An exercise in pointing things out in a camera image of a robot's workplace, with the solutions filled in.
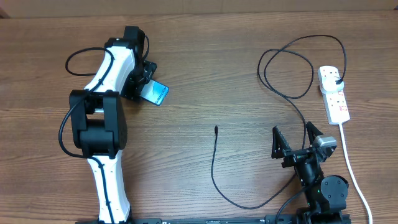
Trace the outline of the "blue smartphone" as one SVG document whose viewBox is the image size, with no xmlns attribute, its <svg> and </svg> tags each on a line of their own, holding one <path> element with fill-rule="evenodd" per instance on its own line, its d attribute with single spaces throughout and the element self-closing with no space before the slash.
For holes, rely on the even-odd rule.
<svg viewBox="0 0 398 224">
<path fill-rule="evenodd" d="M 157 106 L 160 106 L 165 100 L 169 88 L 155 80 L 150 80 L 148 84 L 145 84 L 142 91 L 141 97 Z"/>
</svg>

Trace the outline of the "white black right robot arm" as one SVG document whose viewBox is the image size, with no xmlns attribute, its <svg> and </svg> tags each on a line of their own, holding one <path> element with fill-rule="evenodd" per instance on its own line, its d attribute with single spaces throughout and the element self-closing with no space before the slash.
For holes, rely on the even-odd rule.
<svg viewBox="0 0 398 224">
<path fill-rule="evenodd" d="M 293 150 L 278 127 L 272 128 L 273 159 L 282 159 L 282 167 L 293 167 L 302 189 L 286 201 L 277 214 L 265 216 L 266 223 L 350 223 L 346 209 L 348 181 L 340 175 L 324 176 L 321 163 L 325 162 L 337 147 L 333 136 L 323 134 L 311 122 L 305 125 L 310 146 Z M 307 207 L 297 209 L 293 215 L 282 215 L 284 208 L 300 194 L 304 194 Z"/>
</svg>

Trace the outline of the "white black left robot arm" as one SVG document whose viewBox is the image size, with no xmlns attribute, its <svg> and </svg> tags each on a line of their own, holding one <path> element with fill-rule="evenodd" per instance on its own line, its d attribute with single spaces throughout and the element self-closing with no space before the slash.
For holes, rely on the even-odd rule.
<svg viewBox="0 0 398 224">
<path fill-rule="evenodd" d="M 122 98 L 139 101 L 157 66 L 146 60 L 149 39 L 137 26 L 127 26 L 121 38 L 101 48 L 103 62 L 83 90 L 69 96 L 66 119 L 72 122 L 73 142 L 93 171 L 100 211 L 95 223 L 133 223 L 124 188 L 122 154 L 127 122 Z"/>
</svg>

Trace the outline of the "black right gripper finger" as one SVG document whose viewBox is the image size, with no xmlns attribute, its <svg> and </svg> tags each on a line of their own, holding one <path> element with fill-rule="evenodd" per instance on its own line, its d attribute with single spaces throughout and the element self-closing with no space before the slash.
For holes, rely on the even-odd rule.
<svg viewBox="0 0 398 224">
<path fill-rule="evenodd" d="M 278 129 L 277 126 L 272 128 L 272 154 L 271 158 L 273 159 L 280 159 L 285 157 L 288 153 L 292 151 L 291 147 L 289 146 L 287 140 Z"/>
<path fill-rule="evenodd" d="M 310 121 L 306 123 L 305 127 L 308 133 L 308 139 L 310 144 L 313 144 L 317 136 L 323 135 L 323 133 L 318 128 L 316 128 L 315 125 Z"/>
</svg>

